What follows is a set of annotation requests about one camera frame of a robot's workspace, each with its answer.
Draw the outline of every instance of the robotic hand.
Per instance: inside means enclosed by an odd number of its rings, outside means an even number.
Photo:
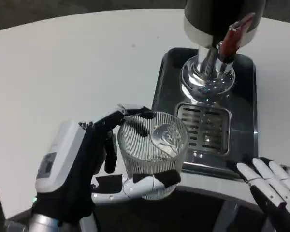
[[[92,215],[94,204],[141,197],[180,182],[179,173],[170,170],[155,175],[135,174],[132,179],[122,174],[97,177],[99,185],[91,184],[104,161],[105,171],[114,172],[117,155],[112,129],[134,114],[154,117],[143,106],[120,105],[95,123],[61,123],[37,174],[37,200],[32,206],[29,231],[76,228],[81,219]]]
[[[269,216],[278,232],[290,232],[290,169],[282,168],[267,158],[254,158],[236,165],[238,173],[250,185],[260,209]]]

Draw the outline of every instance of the white table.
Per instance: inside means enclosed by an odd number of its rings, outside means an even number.
[[[183,31],[183,16],[183,10],[114,11],[0,31],[6,218],[30,208],[41,158],[60,121],[94,120],[118,103],[151,107],[162,56],[173,47],[197,47]],[[290,165],[290,24],[262,19],[241,53],[258,69],[259,154]],[[182,174],[180,185],[254,204],[245,183]]]

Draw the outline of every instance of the robot finger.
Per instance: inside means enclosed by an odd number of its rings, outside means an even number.
[[[275,163],[274,161],[267,158],[261,158],[261,159],[270,167],[270,169],[273,171],[273,173],[275,173],[277,178],[282,183],[284,183],[284,185],[287,186],[287,188],[290,191],[290,176],[288,175],[288,173],[279,164]]]
[[[261,159],[254,158],[252,163],[262,178],[272,186],[281,198],[285,201],[288,200],[288,197],[290,196],[289,189],[282,182],[280,182],[273,171]]]
[[[254,170],[249,168],[246,164],[238,163],[236,166],[241,175],[245,177],[250,187],[252,188],[253,186],[255,186],[276,207],[279,207],[281,203],[285,202],[268,184],[267,181],[261,178]]]

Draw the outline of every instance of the clear drinking glass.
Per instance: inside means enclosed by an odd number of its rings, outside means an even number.
[[[154,112],[153,119],[130,117],[119,129],[119,148],[127,174],[155,174],[171,169],[181,172],[188,149],[189,134],[184,123],[165,112]],[[159,200],[170,195],[175,186],[143,196]]]

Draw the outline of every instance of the drain grate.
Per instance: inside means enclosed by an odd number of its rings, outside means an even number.
[[[227,110],[182,104],[177,117],[189,131],[190,149],[212,154],[228,152],[230,114]]]

